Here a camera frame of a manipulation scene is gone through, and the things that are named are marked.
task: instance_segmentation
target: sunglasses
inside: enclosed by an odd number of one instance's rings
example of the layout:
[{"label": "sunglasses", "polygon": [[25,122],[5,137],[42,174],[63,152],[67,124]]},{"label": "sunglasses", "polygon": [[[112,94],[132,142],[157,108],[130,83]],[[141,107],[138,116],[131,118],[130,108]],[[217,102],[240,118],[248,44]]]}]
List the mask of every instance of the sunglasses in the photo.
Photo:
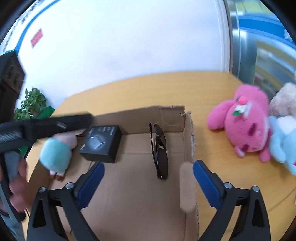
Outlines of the sunglasses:
[{"label": "sunglasses", "polygon": [[168,178],[168,155],[166,153],[166,140],[163,130],[158,124],[154,125],[154,131],[156,133],[155,141],[155,152],[153,150],[153,139],[152,139],[152,124],[149,122],[150,135],[151,135],[151,148],[152,155],[157,170],[157,177],[159,179],[166,180]]}]

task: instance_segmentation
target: stuffed animal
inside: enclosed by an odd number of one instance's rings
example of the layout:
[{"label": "stuffed animal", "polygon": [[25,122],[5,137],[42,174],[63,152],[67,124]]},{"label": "stuffed animal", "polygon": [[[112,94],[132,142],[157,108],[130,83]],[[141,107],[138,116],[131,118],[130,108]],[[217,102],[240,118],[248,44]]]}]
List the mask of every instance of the stuffed animal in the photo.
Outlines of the stuffed animal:
[{"label": "stuffed animal", "polygon": [[269,113],[276,117],[292,115],[296,117],[296,85],[286,83],[269,104]]},{"label": "stuffed animal", "polygon": [[271,155],[296,176],[296,119],[291,116],[269,117],[272,129],[269,149]]},{"label": "stuffed animal", "polygon": [[259,151],[262,162],[271,158],[268,139],[268,97],[257,86],[244,84],[235,91],[233,100],[216,106],[208,116],[210,130],[225,129],[239,157]]},{"label": "stuffed animal", "polygon": [[52,178],[61,181],[69,166],[72,149],[77,146],[77,137],[84,130],[69,131],[55,134],[49,138],[42,147],[40,153],[41,164],[49,170]]}]

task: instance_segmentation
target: red sticker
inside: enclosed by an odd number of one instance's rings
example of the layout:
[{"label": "red sticker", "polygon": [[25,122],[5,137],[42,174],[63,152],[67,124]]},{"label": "red sticker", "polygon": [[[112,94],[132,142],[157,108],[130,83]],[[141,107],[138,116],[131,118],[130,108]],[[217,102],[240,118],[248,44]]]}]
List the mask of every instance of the red sticker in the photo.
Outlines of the red sticker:
[{"label": "red sticker", "polygon": [[39,29],[38,32],[34,35],[34,37],[31,40],[32,48],[35,47],[35,45],[39,42],[39,40],[43,37],[42,30]]}]

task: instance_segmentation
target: potted plant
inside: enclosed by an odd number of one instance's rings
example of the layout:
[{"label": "potted plant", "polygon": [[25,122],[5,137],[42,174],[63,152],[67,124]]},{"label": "potted plant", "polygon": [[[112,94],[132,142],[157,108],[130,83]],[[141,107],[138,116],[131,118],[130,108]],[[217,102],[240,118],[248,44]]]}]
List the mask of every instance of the potted plant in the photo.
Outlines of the potted plant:
[{"label": "potted plant", "polygon": [[21,102],[21,108],[15,109],[15,119],[30,119],[36,118],[46,108],[46,98],[37,88],[32,88],[31,91],[25,91],[25,100]]}]

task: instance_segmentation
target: pink plush toy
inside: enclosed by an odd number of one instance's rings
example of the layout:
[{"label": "pink plush toy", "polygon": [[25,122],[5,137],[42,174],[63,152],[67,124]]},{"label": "pink plush toy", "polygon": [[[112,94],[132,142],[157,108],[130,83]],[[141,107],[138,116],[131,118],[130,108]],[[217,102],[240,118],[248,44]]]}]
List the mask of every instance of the pink plush toy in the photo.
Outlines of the pink plush toy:
[{"label": "pink plush toy", "polygon": [[211,111],[207,125],[210,130],[224,128],[239,157],[259,151],[260,160],[268,162],[271,158],[268,103],[267,95],[259,87],[241,85],[233,100],[226,100]]}]

